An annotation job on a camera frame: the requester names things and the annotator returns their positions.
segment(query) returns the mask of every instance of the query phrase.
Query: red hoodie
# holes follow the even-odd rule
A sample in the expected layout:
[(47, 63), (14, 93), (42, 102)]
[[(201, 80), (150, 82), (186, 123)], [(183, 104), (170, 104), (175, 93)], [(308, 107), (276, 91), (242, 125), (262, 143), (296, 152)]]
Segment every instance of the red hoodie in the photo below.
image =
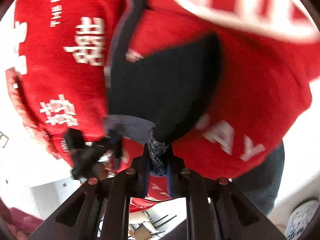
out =
[[(111, 36), (123, 12), (122, 1), (18, 0), (16, 4), (17, 26), (24, 30), (22, 23), (27, 23), (25, 39), (17, 38), (27, 70), (21, 64), (24, 57), (17, 57), (16, 69), (22, 70), (18, 89), (37, 127), (48, 133), (56, 152), (70, 164), (68, 152), (60, 145), (68, 126), (82, 130), (87, 141), (103, 135), (101, 118), (107, 114), (107, 102), (104, 64), (100, 63), (107, 59)], [(211, 179), (235, 178), (259, 165), (310, 106), (309, 81), (320, 72), (319, 31), (301, 2), (147, 3), (149, 9), (130, 41), (129, 57), (139, 59), (208, 31), (218, 34), (223, 47), (217, 91), (196, 126), (172, 144), (174, 154)], [(53, 19), (59, 21), (53, 27), (51, 18), (56, 16), (61, 18)], [(94, 19), (103, 19), (105, 32), (101, 21)], [(83, 46), (94, 47), (97, 53), (88, 57)], [(132, 160), (141, 155), (143, 147), (125, 140), (124, 149)], [(123, 163), (122, 169), (129, 165), (130, 161)], [(166, 194), (165, 179), (150, 178), (149, 195), (165, 200)]]

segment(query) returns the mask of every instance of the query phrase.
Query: red fabric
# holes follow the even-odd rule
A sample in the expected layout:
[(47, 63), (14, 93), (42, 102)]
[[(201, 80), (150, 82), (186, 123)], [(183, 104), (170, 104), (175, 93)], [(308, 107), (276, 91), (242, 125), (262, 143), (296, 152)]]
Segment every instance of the red fabric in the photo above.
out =
[[(60, 145), (68, 126), (45, 123), (40, 102), (63, 94), (76, 111), (79, 126), (74, 128), (82, 130), (87, 141), (103, 135), (101, 118), (107, 114), (103, 66), (77, 63), (63, 47), (76, 46), (75, 27), (81, 24), (81, 17), (102, 18), (105, 60), (123, 12), (122, 1), (61, 0), (61, 22), (52, 28), (50, 0), (17, 1), (15, 20), (28, 23), (26, 39), (19, 47), (19, 55), (27, 59), (28, 71), (21, 76), (26, 104), (70, 164)], [(204, 177), (234, 178), (259, 165), (310, 106), (308, 82), (320, 72), (319, 33), (301, 15), (305, 13), (296, 2), (288, 1), (284, 13), (276, 15), (274, 8), (286, 3), (260, 0), (251, 14), (250, 8), (243, 9), (245, 0), (147, 0), (150, 10), (134, 32), (132, 51), (146, 56), (209, 31), (221, 39), (224, 68), (210, 107), (201, 122), (172, 145), (174, 154)], [(276, 17), (287, 28), (281, 29)], [(142, 146), (132, 140), (125, 140), (124, 148), (130, 162), (123, 169), (142, 153)], [(150, 197), (165, 200), (166, 192), (165, 179), (150, 178)]]
[(61, 155), (56, 152), (56, 149), (52, 145), (43, 125), (39, 123), (32, 111), (28, 109), (28, 105), (24, 102), (23, 91), (20, 88), (21, 83), (19, 73), (16, 72), (14, 68), (10, 68), (6, 70), (5, 76), (10, 101), (21, 117), (23, 126), (26, 128), (29, 135), (40, 147), (52, 154), (56, 159), (61, 158)]
[(156, 205), (155, 202), (142, 198), (132, 198), (130, 203), (130, 213), (148, 210)]
[[(52, 11), (61, 6), (61, 18), (55, 27), (50, 27)], [(104, 86), (103, 66), (108, 54), (108, 46), (113, 30), (124, 8), (124, 0), (17, 0), (15, 21), (26, 22), (27, 34), (19, 45), (19, 55), (26, 56), (27, 71), (21, 75), (24, 96), (28, 107), (39, 119), (50, 135), (57, 152), (72, 165), (68, 152), (61, 147), (61, 135), (68, 127), (66, 123), (51, 125), (45, 123), (46, 113), (40, 113), (41, 102), (58, 100), (62, 94), (65, 100), (74, 105), (73, 117), (78, 121), (77, 129), (82, 130), (87, 141), (93, 141), (103, 135), (101, 119), (107, 114), (106, 89)], [(100, 58), (102, 65), (78, 63), (72, 52), (63, 47), (77, 46), (75, 36), (80, 31), (81, 17), (104, 20), (105, 34), (88, 36), (104, 37), (104, 49)], [(63, 114), (64, 111), (51, 113)]]

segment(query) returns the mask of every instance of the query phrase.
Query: black object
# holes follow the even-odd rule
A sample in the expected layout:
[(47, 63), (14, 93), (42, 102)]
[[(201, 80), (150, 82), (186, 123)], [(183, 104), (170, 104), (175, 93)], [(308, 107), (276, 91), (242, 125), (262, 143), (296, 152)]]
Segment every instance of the black object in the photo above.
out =
[(96, 163), (108, 150), (112, 150), (114, 167), (116, 170), (119, 169), (122, 156), (122, 136), (117, 132), (110, 130), (109, 135), (99, 141), (94, 141), (92, 146), (85, 145), (80, 130), (69, 128), (63, 137), (74, 163), (71, 172), (74, 179), (98, 177), (99, 171), (95, 169)]
[(149, 10), (147, 0), (131, 1), (124, 13), (127, 18), (119, 22), (112, 38), (108, 113), (126, 116), (127, 121), (129, 117), (148, 120), (154, 123), (154, 138), (171, 143), (194, 126), (210, 102), (222, 69), (220, 40), (208, 33), (197, 41), (128, 62), (131, 36)]

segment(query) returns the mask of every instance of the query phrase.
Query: white chinese characters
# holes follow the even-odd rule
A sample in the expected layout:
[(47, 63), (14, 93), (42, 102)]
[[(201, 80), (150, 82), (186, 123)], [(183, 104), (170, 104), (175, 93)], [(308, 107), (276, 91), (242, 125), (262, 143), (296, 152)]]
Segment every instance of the white chinese characters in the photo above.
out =
[(94, 24), (89, 17), (81, 17), (81, 25), (77, 25), (75, 42), (77, 46), (63, 47), (66, 52), (72, 52), (76, 62), (103, 66), (104, 22), (101, 18), (93, 18)]
[(75, 107), (69, 100), (65, 100), (64, 95), (59, 95), (59, 100), (50, 100), (48, 104), (41, 102), (42, 109), (40, 113), (47, 115), (45, 123), (51, 125), (66, 123), (68, 126), (79, 125), (74, 115), (76, 115)]
[[(51, 3), (56, 4), (61, 0), (50, 0)], [(50, 21), (50, 27), (55, 27), (57, 24), (60, 23), (57, 19), (61, 18), (62, 14), (62, 5), (54, 5), (51, 7), (51, 21)]]
[(13, 37), (14, 37), (14, 67), (21, 75), (25, 75), (27, 70), (27, 59), (25, 55), (19, 56), (19, 44), (24, 42), (27, 37), (28, 24), (16, 21), (14, 23)]

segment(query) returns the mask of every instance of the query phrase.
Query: screw head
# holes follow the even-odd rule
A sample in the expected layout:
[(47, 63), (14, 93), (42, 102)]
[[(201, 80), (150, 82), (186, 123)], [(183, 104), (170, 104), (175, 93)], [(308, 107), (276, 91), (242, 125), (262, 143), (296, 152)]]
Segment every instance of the screw head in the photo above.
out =
[(189, 168), (183, 168), (181, 173), (182, 174), (190, 174), (191, 170)]
[(220, 185), (227, 185), (229, 183), (229, 180), (226, 178), (219, 178), (218, 182)]
[(136, 172), (136, 170), (134, 168), (128, 168), (126, 169), (125, 173), (128, 175), (132, 175)]
[(88, 179), (88, 183), (89, 185), (96, 185), (98, 183), (98, 179), (97, 178)]

